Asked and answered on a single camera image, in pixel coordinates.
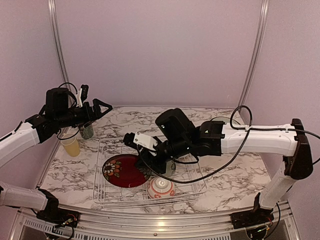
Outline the yellow mug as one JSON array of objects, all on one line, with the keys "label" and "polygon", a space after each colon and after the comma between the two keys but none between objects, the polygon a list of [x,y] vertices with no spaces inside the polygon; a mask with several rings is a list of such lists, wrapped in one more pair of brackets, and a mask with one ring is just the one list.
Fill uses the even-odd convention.
[{"label": "yellow mug", "polygon": [[80,147],[75,134],[64,133],[60,143],[71,157],[76,157],[80,154]]}]

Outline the white and pink bowl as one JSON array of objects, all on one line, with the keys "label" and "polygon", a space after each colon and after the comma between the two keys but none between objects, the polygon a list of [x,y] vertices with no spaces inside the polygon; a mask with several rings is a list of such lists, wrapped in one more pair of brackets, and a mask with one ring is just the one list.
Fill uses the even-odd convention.
[{"label": "white and pink bowl", "polygon": [[151,199],[170,198],[174,197],[176,194],[175,184],[162,177],[153,178],[146,190]]}]

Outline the dark red floral plate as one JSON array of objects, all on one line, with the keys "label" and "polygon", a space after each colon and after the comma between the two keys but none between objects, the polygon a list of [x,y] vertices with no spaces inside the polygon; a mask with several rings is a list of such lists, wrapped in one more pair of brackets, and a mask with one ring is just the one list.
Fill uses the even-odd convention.
[{"label": "dark red floral plate", "polygon": [[135,188],[146,183],[151,171],[145,166],[136,166],[139,157],[134,154],[119,154],[110,157],[102,166],[103,177],[120,188]]}]

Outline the right aluminium frame post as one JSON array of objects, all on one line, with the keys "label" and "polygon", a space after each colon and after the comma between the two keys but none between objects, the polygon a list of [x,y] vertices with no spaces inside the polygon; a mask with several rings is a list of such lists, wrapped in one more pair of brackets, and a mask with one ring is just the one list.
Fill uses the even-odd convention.
[{"label": "right aluminium frame post", "polygon": [[259,55],[262,49],[263,40],[265,36],[269,5],[270,5],[269,0],[261,1],[260,13],[259,13],[259,19],[257,24],[257,31],[256,31],[255,40],[254,40],[252,55],[251,55],[248,70],[246,73],[242,92],[237,104],[238,106],[244,105],[246,103],[246,100],[249,95],[250,87],[254,79],[255,69],[257,66],[257,62],[259,59]]}]

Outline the aluminium frame post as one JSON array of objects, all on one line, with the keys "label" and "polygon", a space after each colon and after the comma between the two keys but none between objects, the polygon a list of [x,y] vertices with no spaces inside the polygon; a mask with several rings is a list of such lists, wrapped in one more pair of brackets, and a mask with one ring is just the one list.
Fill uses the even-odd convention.
[{"label": "aluminium frame post", "polygon": [[237,104],[238,106],[244,105],[246,103],[246,100],[249,95],[250,87],[254,79],[255,69],[257,66],[257,62],[259,59],[259,55],[262,49],[263,40],[265,36],[269,5],[270,5],[269,0],[261,1],[260,13],[259,13],[259,19],[257,24],[257,31],[256,31],[255,40],[254,40],[252,55],[251,55],[248,70],[246,73],[242,92]]},{"label": "aluminium frame post", "polygon": [[48,11],[49,11],[49,18],[50,24],[53,34],[53,41],[55,45],[55,51],[57,54],[58,64],[62,75],[63,83],[69,83],[69,76],[68,71],[65,63],[65,58],[63,54],[63,47],[60,37],[59,31],[59,23],[58,23],[58,16],[56,10],[56,1],[55,0],[48,0]]}]

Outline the pale green ceramic bowl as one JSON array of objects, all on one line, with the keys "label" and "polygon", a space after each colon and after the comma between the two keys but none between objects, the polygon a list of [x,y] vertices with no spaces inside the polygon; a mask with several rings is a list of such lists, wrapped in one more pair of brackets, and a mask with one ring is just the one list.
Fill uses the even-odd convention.
[{"label": "pale green ceramic bowl", "polygon": [[176,163],[171,161],[169,165],[169,173],[170,175],[174,174],[176,171]]}]

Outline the light teal plate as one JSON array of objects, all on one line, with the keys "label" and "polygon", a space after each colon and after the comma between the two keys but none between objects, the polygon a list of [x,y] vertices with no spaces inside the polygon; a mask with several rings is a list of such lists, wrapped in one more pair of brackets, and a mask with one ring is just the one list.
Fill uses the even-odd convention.
[{"label": "light teal plate", "polygon": [[[231,120],[230,117],[224,117],[224,116],[217,116],[217,117],[214,117],[214,118],[211,119],[211,121],[222,121],[222,122],[224,122],[224,123],[226,123],[226,124],[229,123],[230,120]],[[238,121],[235,120],[235,119],[232,119],[232,124],[233,124],[233,125],[241,125],[241,123],[238,122]]]}]

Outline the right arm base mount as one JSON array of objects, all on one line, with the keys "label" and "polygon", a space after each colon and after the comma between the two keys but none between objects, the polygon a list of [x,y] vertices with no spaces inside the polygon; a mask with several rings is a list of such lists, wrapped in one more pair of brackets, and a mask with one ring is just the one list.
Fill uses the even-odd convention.
[{"label": "right arm base mount", "polygon": [[274,220],[272,210],[258,209],[234,212],[230,215],[234,229],[247,228]]}]

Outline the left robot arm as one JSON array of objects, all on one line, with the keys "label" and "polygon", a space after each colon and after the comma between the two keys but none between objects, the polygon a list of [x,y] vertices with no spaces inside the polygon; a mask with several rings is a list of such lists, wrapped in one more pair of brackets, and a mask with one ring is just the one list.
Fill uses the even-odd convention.
[{"label": "left robot arm", "polygon": [[[62,129],[87,127],[109,113],[113,107],[99,99],[86,101],[89,87],[83,84],[72,93],[59,86],[46,92],[45,105],[35,114],[0,139],[0,165],[3,167],[22,152],[42,144]],[[0,204],[7,207],[43,211],[53,223],[63,219],[58,199],[43,189],[28,189],[0,183]]]}]

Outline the left aluminium frame post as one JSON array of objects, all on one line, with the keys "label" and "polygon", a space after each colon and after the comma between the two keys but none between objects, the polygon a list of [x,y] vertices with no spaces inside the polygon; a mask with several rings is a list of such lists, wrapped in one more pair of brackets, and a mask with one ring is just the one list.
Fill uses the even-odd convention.
[{"label": "left aluminium frame post", "polygon": [[68,71],[65,63],[65,58],[63,54],[63,47],[60,37],[59,31],[59,23],[58,23],[58,16],[56,10],[56,1],[55,0],[48,0],[48,11],[49,11],[49,18],[50,24],[53,34],[53,41],[55,45],[55,51],[57,54],[58,64],[62,75],[63,83],[69,83],[69,76]]}]

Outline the floral ceramic tumbler cup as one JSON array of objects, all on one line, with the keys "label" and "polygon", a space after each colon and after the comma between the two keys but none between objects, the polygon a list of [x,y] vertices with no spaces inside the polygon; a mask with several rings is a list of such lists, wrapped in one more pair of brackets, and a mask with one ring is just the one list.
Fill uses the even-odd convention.
[{"label": "floral ceramic tumbler cup", "polygon": [[88,140],[94,136],[94,129],[91,123],[80,126],[79,133],[82,139]]}]

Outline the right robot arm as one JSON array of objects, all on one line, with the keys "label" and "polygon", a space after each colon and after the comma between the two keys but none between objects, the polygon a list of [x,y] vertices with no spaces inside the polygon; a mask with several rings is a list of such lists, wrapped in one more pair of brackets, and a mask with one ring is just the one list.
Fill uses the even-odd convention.
[{"label": "right robot arm", "polygon": [[308,140],[310,132],[304,130],[300,119],[278,126],[254,126],[205,121],[195,126],[179,108],[163,112],[155,120],[166,137],[162,142],[155,137],[136,132],[133,143],[143,162],[151,168],[186,154],[195,158],[222,154],[270,153],[282,155],[283,160],[267,187],[255,197],[254,208],[247,219],[258,224],[272,210],[277,201],[297,181],[313,172],[313,159]]}]

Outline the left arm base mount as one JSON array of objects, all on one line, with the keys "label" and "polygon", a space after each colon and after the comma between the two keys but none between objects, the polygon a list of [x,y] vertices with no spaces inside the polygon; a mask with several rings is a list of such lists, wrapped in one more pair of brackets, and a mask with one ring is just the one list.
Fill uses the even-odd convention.
[{"label": "left arm base mount", "polygon": [[63,223],[69,219],[72,222],[67,223],[68,227],[76,228],[79,222],[80,213],[69,209],[57,208],[54,210],[40,210],[37,212],[36,217],[40,220],[50,222],[59,226],[63,226]]}]

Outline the aluminium front frame rail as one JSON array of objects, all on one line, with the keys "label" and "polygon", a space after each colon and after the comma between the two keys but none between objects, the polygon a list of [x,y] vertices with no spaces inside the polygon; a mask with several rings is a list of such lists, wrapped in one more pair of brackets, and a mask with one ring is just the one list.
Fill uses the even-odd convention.
[{"label": "aluminium front frame rail", "polygon": [[266,233],[269,240],[299,240],[294,216],[287,202],[273,211],[274,220],[235,229],[233,210],[204,213],[151,214],[103,211],[74,207],[79,212],[74,228],[54,228],[29,209],[18,210],[10,240],[248,240]]}]

